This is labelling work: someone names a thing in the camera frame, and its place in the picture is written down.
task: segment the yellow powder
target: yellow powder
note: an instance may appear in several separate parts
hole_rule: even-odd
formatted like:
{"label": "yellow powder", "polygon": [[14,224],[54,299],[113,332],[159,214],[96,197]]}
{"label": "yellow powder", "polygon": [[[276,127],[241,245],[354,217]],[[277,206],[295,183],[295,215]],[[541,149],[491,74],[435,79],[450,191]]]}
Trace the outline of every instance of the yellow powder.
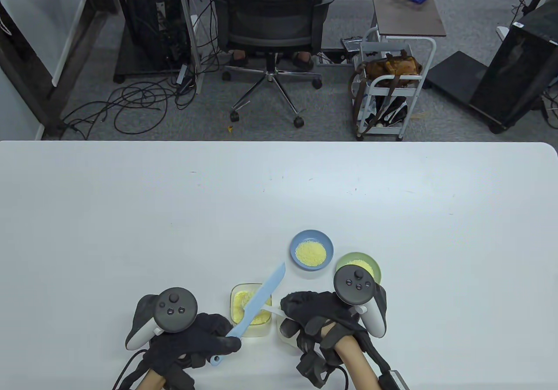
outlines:
{"label": "yellow powder", "polygon": [[372,278],[374,278],[374,270],[368,264],[368,262],[365,262],[362,259],[355,259],[354,261],[348,262],[345,265],[356,265],[356,266],[359,266],[360,268],[364,268],[365,270],[367,270],[370,273]]}
{"label": "yellow powder", "polygon": [[[251,291],[239,291],[233,297],[233,322],[239,324],[244,318],[244,308],[255,293]],[[271,306],[271,298],[265,302],[268,306]],[[259,312],[254,320],[252,320],[251,325],[263,325],[269,322],[271,319],[271,313],[262,310]]]}
{"label": "yellow powder", "polygon": [[296,258],[307,267],[317,267],[323,264],[327,256],[321,243],[305,241],[296,247]]}

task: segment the green bowl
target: green bowl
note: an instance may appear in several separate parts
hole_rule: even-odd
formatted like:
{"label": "green bowl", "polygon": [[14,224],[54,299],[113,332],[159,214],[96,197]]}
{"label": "green bowl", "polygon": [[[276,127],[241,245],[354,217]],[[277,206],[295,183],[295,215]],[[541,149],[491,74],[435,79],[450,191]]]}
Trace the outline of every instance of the green bowl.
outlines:
{"label": "green bowl", "polygon": [[339,261],[337,261],[337,268],[335,269],[335,271],[339,270],[339,268],[344,267],[345,265],[350,265],[351,262],[359,259],[371,266],[373,271],[371,274],[374,277],[374,281],[380,284],[380,282],[382,281],[382,271],[380,271],[378,263],[370,255],[362,252],[350,252],[343,255],[341,258],[339,258]]}

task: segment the white cart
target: white cart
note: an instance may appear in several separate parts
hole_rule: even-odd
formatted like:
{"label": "white cart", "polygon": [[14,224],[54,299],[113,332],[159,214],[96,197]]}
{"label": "white cart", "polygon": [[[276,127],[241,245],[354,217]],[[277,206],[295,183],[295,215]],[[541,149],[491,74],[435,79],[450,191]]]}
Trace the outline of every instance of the white cart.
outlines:
{"label": "white cart", "polygon": [[[374,79],[373,81],[367,81],[367,86],[365,90],[364,99],[362,101],[361,109],[357,117],[357,140],[363,140],[363,133],[366,131],[367,135],[396,135],[398,141],[403,140],[403,135],[405,129],[409,124],[413,111],[415,109],[416,101],[418,95],[422,89],[422,84],[426,79],[426,75],[434,59],[434,54],[436,53],[436,41],[431,37],[423,36],[382,36],[378,31],[378,27],[375,26],[369,29],[363,37],[361,42],[360,54],[357,54],[353,58],[353,65],[355,69],[363,63],[364,61],[372,61],[374,58],[384,58],[387,53],[391,53],[394,56],[399,55],[401,50],[407,51],[409,55],[412,55],[411,46],[407,43],[409,40],[427,40],[430,45],[430,53],[426,64],[422,64],[422,73],[420,75],[403,75],[401,80],[411,80],[415,81],[409,88],[396,88],[393,91],[389,105],[392,105],[396,101],[397,97],[406,97],[406,100],[400,104],[396,109],[385,113],[382,116],[383,123],[377,123],[377,127],[371,127],[368,129],[368,121],[374,119],[374,116],[381,107],[376,106],[376,97],[383,96],[386,97],[389,93],[389,88],[379,87],[378,83],[381,81],[393,79],[393,75],[383,75]],[[362,75],[357,76],[351,86],[353,95],[356,95],[359,83],[362,78],[366,78],[365,71]],[[411,104],[408,105],[408,100],[411,98]],[[397,117],[400,111],[404,111],[403,107],[406,107],[406,117],[402,121],[393,121]]]}

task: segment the hand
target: hand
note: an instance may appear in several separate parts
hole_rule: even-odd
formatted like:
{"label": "hand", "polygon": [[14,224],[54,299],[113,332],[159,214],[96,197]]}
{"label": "hand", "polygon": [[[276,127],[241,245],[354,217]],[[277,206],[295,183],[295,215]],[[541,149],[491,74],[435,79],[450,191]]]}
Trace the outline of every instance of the hand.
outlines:
{"label": "hand", "polygon": [[160,376],[165,376],[174,363],[181,368],[198,368],[212,356],[228,355],[241,348],[239,338],[225,337],[232,328],[221,315],[199,313],[187,330],[153,337],[143,361]]}
{"label": "hand", "polygon": [[[337,294],[329,291],[289,294],[281,300],[281,309],[293,320],[286,319],[281,324],[281,333],[290,338],[300,331],[297,346],[304,353],[313,350],[315,343],[320,343],[327,364],[332,366],[342,364],[334,348],[345,336],[354,336],[363,352],[375,353],[367,330],[359,325],[358,315],[352,315],[349,308]],[[331,321],[336,325],[330,326],[330,330],[324,329]],[[327,332],[323,337],[322,330]]]}

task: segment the blue bowl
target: blue bowl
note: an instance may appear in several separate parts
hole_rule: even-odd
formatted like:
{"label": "blue bowl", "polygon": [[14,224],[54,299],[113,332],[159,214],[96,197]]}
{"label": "blue bowl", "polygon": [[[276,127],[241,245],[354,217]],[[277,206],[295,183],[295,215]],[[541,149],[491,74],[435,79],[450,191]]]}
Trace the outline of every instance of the blue bowl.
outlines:
{"label": "blue bowl", "polygon": [[[298,245],[308,241],[318,242],[325,248],[325,253],[326,253],[325,261],[323,261],[323,263],[321,265],[318,265],[317,267],[309,267],[307,265],[304,265],[296,257],[296,248],[298,247]],[[314,231],[314,230],[301,231],[299,234],[293,237],[289,250],[291,251],[291,257],[293,258],[293,261],[295,261],[295,264],[297,264],[303,270],[307,270],[307,271],[321,270],[322,268],[325,268],[333,258],[333,243],[327,237],[327,235],[325,233],[322,233],[321,231]]]}

